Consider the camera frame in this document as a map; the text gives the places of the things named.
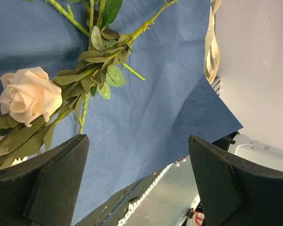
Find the cream ribbon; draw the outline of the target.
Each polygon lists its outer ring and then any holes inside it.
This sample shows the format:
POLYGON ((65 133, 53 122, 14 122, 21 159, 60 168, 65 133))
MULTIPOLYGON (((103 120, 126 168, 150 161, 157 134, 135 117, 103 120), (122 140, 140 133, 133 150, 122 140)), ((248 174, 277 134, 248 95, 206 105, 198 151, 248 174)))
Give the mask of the cream ribbon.
POLYGON ((212 84, 217 76, 220 66, 220 50, 216 40, 215 34, 215 18, 222 0, 210 1, 210 15, 208 30, 205 37, 205 61, 204 61, 204 74, 209 82, 212 84))

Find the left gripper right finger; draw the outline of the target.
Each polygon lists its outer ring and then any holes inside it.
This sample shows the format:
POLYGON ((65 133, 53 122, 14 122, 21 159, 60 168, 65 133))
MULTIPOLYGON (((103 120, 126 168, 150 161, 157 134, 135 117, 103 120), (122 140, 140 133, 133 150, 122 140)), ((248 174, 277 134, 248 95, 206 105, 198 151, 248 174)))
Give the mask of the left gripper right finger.
POLYGON ((189 154, 208 226, 283 226, 283 172, 191 135, 189 154))

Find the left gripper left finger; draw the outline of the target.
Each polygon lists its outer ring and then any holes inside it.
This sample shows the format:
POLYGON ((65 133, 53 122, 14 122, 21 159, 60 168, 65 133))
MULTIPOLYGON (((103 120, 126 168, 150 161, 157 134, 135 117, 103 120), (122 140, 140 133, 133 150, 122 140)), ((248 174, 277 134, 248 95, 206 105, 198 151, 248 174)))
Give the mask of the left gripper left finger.
POLYGON ((78 134, 0 170, 0 226, 69 226, 89 150, 78 134))

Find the blue wrapping paper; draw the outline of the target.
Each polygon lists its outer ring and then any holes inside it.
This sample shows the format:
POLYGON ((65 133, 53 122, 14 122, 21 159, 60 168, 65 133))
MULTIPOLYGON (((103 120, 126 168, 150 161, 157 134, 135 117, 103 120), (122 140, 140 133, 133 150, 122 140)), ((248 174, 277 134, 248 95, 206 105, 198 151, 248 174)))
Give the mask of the blue wrapping paper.
MULTIPOLYGON (((126 84, 111 98, 90 99, 84 132, 90 140, 72 224, 114 193, 186 157, 190 135, 214 142, 241 128, 204 73, 210 1, 125 0, 111 28, 132 33, 155 23, 133 43, 126 84)), ((43 0, 0 0, 0 76, 40 66, 54 77, 76 68, 88 37, 43 0)))

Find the cream rose bunch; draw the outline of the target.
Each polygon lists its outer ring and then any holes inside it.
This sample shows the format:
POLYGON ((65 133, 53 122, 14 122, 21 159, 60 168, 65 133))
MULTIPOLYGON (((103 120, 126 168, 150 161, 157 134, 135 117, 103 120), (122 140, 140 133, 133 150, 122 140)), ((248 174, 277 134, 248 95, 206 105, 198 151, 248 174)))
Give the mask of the cream rose bunch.
POLYGON ((55 0, 50 4, 88 36, 89 46, 75 69, 62 70, 53 79, 40 67, 1 76, 0 170, 40 154, 42 146, 49 150, 56 125, 72 112, 82 132, 89 97, 110 99, 110 87, 125 85, 121 68, 128 68, 133 42, 155 22, 152 18, 131 34, 119 34, 109 26, 122 2, 92 0, 86 5, 89 18, 84 29, 70 6, 64 8, 55 0))

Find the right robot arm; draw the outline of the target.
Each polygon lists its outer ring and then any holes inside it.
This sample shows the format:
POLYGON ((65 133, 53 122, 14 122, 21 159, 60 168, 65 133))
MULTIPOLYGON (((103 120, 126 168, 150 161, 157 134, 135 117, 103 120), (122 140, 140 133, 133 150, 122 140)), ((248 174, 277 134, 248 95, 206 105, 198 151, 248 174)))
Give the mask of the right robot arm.
POLYGON ((213 144, 256 164, 283 171, 283 150, 251 139, 238 131, 213 144))

